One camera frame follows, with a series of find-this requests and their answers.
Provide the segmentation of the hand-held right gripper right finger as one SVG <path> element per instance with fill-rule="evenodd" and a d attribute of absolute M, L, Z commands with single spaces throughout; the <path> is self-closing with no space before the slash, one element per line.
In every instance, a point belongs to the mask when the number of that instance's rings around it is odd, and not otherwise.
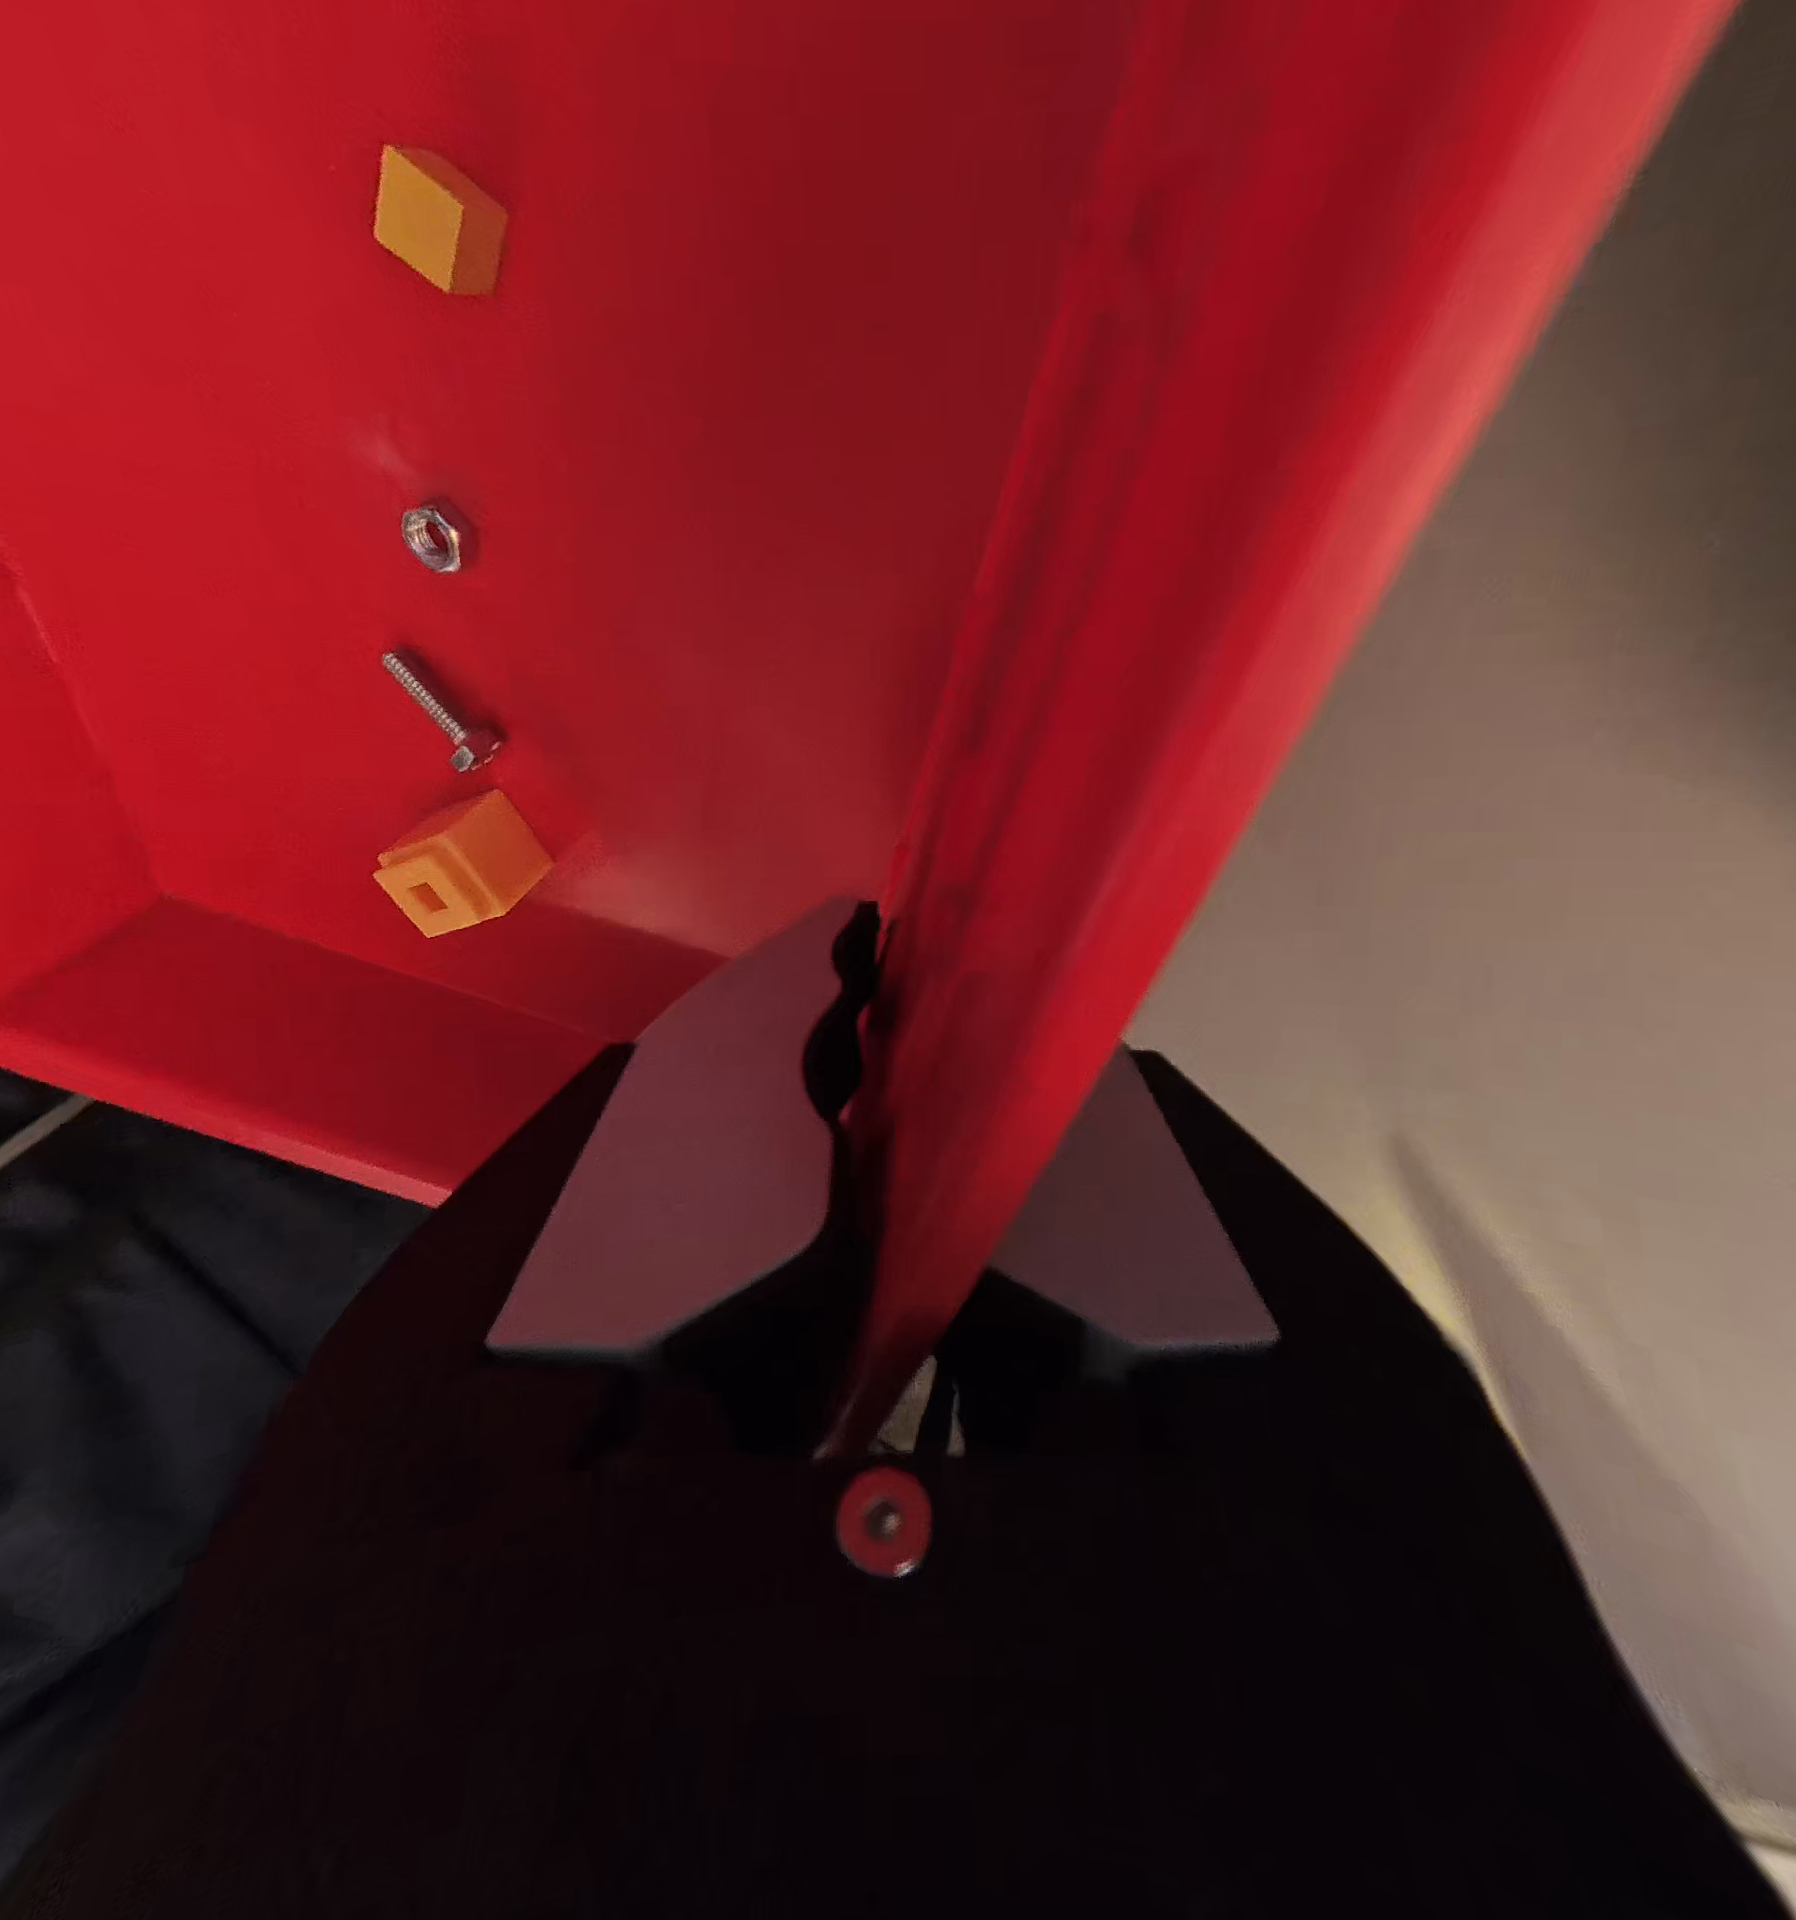
<path fill-rule="evenodd" d="M 974 1337 L 1057 1374 L 1261 1354 L 1281 1332 L 1134 1055 L 1099 1072 L 974 1287 Z"/>

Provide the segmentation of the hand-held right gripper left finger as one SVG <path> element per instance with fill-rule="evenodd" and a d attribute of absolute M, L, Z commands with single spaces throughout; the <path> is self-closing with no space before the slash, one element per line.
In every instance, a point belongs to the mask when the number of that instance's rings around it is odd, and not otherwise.
<path fill-rule="evenodd" d="M 647 1026 L 487 1333 L 494 1356 L 639 1356 L 814 1241 L 834 1135 L 804 1060 L 855 911 L 824 902 Z"/>

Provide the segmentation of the orange cube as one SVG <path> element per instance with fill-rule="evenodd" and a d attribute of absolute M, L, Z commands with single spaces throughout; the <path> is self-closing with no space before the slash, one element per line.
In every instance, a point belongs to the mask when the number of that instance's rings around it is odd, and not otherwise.
<path fill-rule="evenodd" d="M 460 799 L 379 854 L 374 880 L 423 936 L 505 915 L 555 859 L 504 792 Z"/>

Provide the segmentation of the small metal screw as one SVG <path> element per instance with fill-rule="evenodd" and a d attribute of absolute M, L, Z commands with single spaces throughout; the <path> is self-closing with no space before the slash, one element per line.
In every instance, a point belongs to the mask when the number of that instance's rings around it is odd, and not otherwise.
<path fill-rule="evenodd" d="M 465 706 L 442 684 L 423 656 L 411 648 L 393 646 L 382 651 L 381 665 L 429 723 L 447 739 L 450 748 L 450 768 L 455 773 L 478 773 L 501 753 L 505 745 L 501 726 Z"/>

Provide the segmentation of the red plastic bin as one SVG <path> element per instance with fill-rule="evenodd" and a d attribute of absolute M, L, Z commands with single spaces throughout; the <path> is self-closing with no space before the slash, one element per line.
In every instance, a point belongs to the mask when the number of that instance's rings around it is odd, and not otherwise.
<path fill-rule="evenodd" d="M 0 3 L 0 1066 L 438 1201 L 882 895 L 842 1453 L 1734 11 Z M 490 789 L 555 867 L 429 939 L 379 854 Z"/>

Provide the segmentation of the yellow cube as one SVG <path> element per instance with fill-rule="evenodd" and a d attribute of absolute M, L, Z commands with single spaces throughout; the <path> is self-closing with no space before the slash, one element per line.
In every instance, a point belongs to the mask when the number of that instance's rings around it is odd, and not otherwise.
<path fill-rule="evenodd" d="M 505 205 L 447 157 L 382 143 L 374 198 L 376 244 L 431 286 L 488 297 L 501 277 Z"/>

